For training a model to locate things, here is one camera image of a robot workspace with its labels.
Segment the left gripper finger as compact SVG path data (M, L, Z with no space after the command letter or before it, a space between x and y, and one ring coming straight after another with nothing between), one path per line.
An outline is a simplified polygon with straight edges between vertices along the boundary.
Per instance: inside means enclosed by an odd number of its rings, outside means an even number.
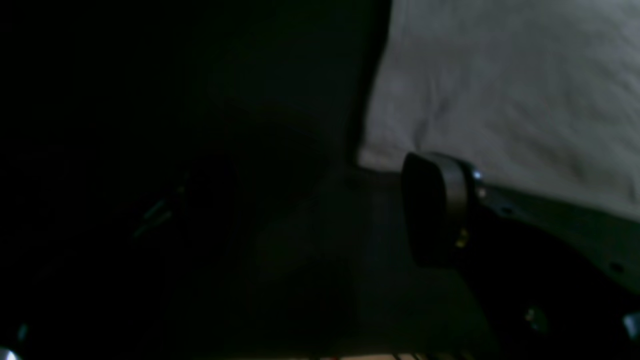
M409 153L414 262L455 269L505 360L639 358L639 223L492 186L470 162Z

